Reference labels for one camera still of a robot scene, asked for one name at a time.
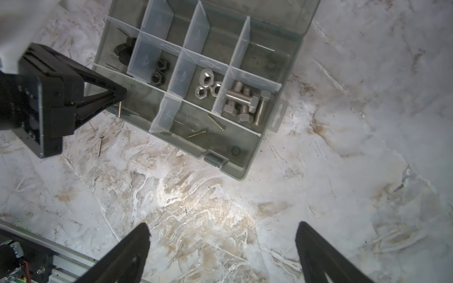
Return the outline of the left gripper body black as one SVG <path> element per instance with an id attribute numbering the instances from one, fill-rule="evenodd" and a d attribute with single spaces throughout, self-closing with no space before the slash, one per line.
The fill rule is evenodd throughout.
<path id="1" fill-rule="evenodd" d="M 50 47 L 32 43 L 19 63 L 18 107 L 13 132 L 41 159 L 63 151 L 63 138 L 84 125 L 85 66 Z"/>

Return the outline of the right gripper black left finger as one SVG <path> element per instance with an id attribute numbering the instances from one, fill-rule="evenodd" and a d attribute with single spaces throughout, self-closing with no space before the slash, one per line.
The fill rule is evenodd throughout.
<path id="1" fill-rule="evenodd" d="M 149 228 L 145 223 L 141 223 L 76 281 L 139 283 L 142 280 L 150 245 Z"/>

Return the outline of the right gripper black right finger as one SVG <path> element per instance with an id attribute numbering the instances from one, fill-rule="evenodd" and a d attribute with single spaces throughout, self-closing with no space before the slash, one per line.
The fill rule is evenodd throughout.
<path id="1" fill-rule="evenodd" d="M 338 250 L 308 223 L 300 222 L 295 239 L 304 280 L 307 283 L 371 283 Z"/>

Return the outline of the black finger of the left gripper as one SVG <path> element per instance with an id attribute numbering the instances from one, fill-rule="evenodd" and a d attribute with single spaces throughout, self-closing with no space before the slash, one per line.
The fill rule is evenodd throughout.
<path id="1" fill-rule="evenodd" d="M 78 129 L 100 112 L 126 98 L 127 90 L 120 84 L 82 65 L 72 65 L 77 74 L 72 87 L 72 103 L 75 105 L 75 124 Z M 103 92 L 84 96 L 84 84 L 88 83 L 104 89 Z"/>

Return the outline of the grey plastic compartment organizer box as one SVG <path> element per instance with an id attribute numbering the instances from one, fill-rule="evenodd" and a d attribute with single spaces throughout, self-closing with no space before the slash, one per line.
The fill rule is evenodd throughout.
<path id="1" fill-rule="evenodd" d="M 119 119 L 246 177 L 277 131 L 318 1 L 113 1 L 93 70 L 127 90 Z"/>

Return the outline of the silver hex bolt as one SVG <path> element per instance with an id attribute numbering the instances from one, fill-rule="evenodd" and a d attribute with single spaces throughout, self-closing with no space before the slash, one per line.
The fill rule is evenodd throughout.
<path id="1" fill-rule="evenodd" d="M 268 101 L 271 99 L 272 94 L 268 91 L 262 91 L 260 94 L 260 102 L 256 111 L 256 116 L 254 119 L 254 125 L 259 127 L 264 117 L 264 112 L 266 110 Z"/>
<path id="2" fill-rule="evenodd" d="M 239 94 L 243 94 L 244 96 L 251 96 L 251 90 L 249 88 L 245 88 L 244 84 L 240 81 L 235 83 L 233 90 Z M 248 112 L 248 106 L 241 105 L 233 100 L 228 100 L 226 102 L 223 112 L 233 116 L 238 116 L 238 121 L 240 123 L 251 123 L 253 121 L 253 116 Z"/>

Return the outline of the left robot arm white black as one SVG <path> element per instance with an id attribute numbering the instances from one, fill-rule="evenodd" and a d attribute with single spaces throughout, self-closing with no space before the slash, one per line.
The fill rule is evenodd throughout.
<path id="1" fill-rule="evenodd" d="M 53 9 L 81 5 L 1 2 L 1 129 L 41 159 L 60 154 L 65 136 L 126 98 L 120 84 L 33 41 Z"/>

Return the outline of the brass screw pair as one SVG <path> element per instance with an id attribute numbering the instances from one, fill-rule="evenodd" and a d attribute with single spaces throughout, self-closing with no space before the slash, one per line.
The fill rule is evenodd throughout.
<path id="1" fill-rule="evenodd" d="M 100 157 L 101 149 L 102 149 L 102 144 L 103 144 L 103 139 L 104 139 L 104 137 L 103 137 L 103 136 L 100 136 L 99 145 L 98 145 L 98 150 L 97 150 L 97 157 Z"/>

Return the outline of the black hex nut large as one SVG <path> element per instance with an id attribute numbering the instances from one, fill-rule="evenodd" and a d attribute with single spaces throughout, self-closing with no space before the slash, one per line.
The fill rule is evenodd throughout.
<path id="1" fill-rule="evenodd" d="M 114 53 L 118 56 L 120 63 L 124 66 L 128 66 L 130 63 L 136 40 L 136 37 L 127 37 L 125 43 L 119 44 L 114 48 Z"/>

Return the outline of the black hex nut medium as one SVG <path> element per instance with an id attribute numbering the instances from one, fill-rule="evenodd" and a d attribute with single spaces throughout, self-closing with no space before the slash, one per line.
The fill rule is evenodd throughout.
<path id="1" fill-rule="evenodd" d="M 151 85 L 160 87 L 165 84 L 165 75 L 159 71 L 155 71 L 151 76 Z"/>

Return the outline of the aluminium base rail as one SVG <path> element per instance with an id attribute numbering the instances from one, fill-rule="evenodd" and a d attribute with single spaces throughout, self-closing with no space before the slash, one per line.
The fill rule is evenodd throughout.
<path id="1" fill-rule="evenodd" d="M 77 283 L 100 260 L 1 221 L 3 283 Z"/>

